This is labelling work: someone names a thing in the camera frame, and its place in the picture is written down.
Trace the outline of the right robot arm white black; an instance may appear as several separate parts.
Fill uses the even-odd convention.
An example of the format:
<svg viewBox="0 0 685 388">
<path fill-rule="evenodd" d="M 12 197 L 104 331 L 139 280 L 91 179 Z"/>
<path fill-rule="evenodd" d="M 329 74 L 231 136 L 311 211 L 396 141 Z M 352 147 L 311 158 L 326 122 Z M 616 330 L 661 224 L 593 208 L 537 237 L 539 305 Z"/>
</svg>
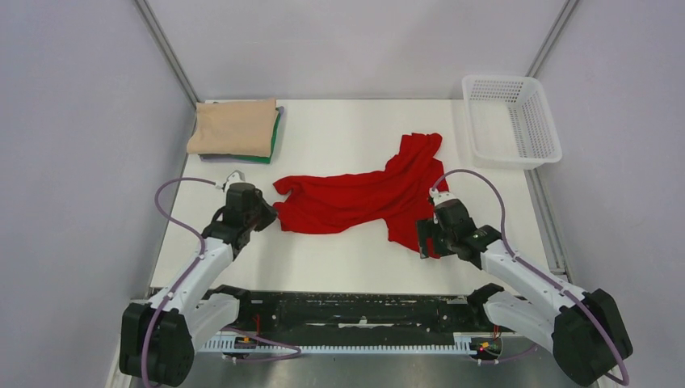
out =
<svg viewBox="0 0 685 388">
<path fill-rule="evenodd" d="M 619 367 L 633 352 L 615 299 L 553 277 L 527 262 L 492 226 L 477 227 L 464 204 L 450 192 L 430 200 L 433 214 L 417 221 L 419 254 L 455 255 L 511 286 L 474 290 L 467 298 L 469 324 L 486 330 L 493 324 L 511 329 L 553 355 L 575 383 L 589 386 Z"/>
</svg>

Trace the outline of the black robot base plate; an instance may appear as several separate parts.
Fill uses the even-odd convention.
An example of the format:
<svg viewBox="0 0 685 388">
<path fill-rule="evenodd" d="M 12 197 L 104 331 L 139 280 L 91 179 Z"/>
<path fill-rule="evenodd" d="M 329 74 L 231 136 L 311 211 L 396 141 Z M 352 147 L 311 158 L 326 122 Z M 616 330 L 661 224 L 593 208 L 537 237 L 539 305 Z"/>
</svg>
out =
<svg viewBox="0 0 685 388">
<path fill-rule="evenodd" d="M 222 285 L 207 296 L 239 302 L 233 327 L 302 346 L 447 345 L 455 333 L 491 337 L 494 325 L 465 296 L 249 291 Z"/>
</svg>

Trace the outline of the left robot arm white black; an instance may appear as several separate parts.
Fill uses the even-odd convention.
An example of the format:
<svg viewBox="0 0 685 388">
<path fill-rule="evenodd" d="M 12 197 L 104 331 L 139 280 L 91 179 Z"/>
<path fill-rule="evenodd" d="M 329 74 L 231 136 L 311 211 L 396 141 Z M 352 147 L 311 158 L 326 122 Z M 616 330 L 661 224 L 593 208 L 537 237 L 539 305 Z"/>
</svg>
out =
<svg viewBox="0 0 685 388">
<path fill-rule="evenodd" d="M 250 303 L 231 294 L 206 293 L 251 234 L 266 229 L 277 212 L 239 173 L 218 188 L 225 193 L 225 203 L 202 232 L 180 224 L 199 240 L 184 269 L 150 299 L 131 302 L 123 312 L 119 368 L 147 387 L 179 386 L 199 348 L 215 333 L 228 324 L 244 329 L 253 321 Z"/>
</svg>

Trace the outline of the red t shirt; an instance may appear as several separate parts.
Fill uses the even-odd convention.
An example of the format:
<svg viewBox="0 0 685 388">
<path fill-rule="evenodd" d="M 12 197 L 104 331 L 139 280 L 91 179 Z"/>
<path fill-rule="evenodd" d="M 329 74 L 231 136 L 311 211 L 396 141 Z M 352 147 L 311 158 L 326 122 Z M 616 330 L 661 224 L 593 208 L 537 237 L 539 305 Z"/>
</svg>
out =
<svg viewBox="0 0 685 388">
<path fill-rule="evenodd" d="M 285 198 L 274 204 L 283 231 L 338 234 L 382 220 L 388 240 L 419 250 L 417 222 L 433 215 L 429 191 L 444 173 L 436 158 L 438 133 L 411 133 L 381 171 L 334 176 L 290 175 L 273 187 Z"/>
</svg>

